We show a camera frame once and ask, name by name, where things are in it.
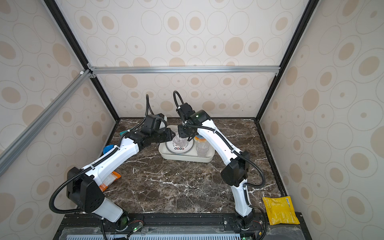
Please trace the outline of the clear plastic cup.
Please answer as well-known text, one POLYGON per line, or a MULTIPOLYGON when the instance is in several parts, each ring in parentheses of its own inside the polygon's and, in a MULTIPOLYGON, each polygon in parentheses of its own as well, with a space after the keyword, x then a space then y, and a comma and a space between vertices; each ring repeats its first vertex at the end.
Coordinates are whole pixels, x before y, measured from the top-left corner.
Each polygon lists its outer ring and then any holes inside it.
POLYGON ((181 138, 179 134, 176 134, 176 136, 173 138, 173 143, 177 148, 184 148, 188 145, 188 139, 181 138))

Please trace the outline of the white plate red green characters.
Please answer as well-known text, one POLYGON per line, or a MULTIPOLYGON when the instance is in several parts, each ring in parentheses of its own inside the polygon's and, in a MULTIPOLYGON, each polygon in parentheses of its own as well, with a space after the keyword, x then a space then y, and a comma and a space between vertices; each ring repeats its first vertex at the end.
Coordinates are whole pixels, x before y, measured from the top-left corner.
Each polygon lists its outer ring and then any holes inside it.
POLYGON ((188 145, 184 148, 177 148, 174 143, 173 143, 173 140, 169 141, 169 142, 166 142, 166 148, 167 150, 172 153, 172 154, 175 154, 175 155, 183 155, 183 154, 186 154, 188 152, 190 152, 192 150, 194 146, 194 141, 193 140, 190 140, 188 141, 188 145))

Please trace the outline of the blue bowl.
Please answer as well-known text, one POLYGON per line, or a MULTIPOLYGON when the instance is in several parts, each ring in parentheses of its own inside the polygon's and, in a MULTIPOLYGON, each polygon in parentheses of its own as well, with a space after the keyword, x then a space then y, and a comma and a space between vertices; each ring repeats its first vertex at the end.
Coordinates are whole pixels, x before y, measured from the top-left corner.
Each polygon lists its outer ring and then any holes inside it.
POLYGON ((203 136, 201 136, 201 135, 196 135, 195 137, 194 137, 194 139, 196 140, 196 141, 198 141, 198 142, 206 142, 207 140, 203 137, 203 136))

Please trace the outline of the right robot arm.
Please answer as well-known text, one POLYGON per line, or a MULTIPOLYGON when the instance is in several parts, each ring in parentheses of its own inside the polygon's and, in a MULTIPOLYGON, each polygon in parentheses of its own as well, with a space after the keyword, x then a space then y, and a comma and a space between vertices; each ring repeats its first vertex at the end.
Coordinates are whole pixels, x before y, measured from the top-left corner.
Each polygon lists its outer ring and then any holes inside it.
POLYGON ((260 189, 265 186, 263 171, 250 160, 249 152, 241 151, 222 134, 204 110, 195 112, 188 104, 183 104, 177 107, 177 113, 182 120, 182 124, 178 125, 179 136, 182 138, 202 136, 222 158, 226 167, 221 171, 221 176, 231 187, 237 221, 242 229, 249 228, 256 207, 250 202, 248 187, 260 189), (250 166, 255 168, 261 177, 261 183, 258 185, 248 182, 250 166))

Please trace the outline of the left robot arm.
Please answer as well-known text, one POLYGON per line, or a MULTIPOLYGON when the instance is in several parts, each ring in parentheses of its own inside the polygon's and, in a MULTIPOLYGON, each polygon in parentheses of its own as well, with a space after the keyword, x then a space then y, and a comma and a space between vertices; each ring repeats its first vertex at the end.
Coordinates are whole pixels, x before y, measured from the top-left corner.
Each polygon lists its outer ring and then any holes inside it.
POLYGON ((123 230, 129 224, 127 212, 110 201, 100 185, 116 168, 145 147, 152 143, 169 142, 174 137, 175 133, 167 127, 166 116, 147 115, 139 130, 129 130, 122 134, 118 144, 99 159, 82 169, 72 168, 67 174, 67 180, 53 192, 49 201, 50 210, 56 214, 94 214, 123 230), (77 205, 76 209, 61 210, 55 206, 55 199, 62 190, 66 190, 67 197, 77 205))

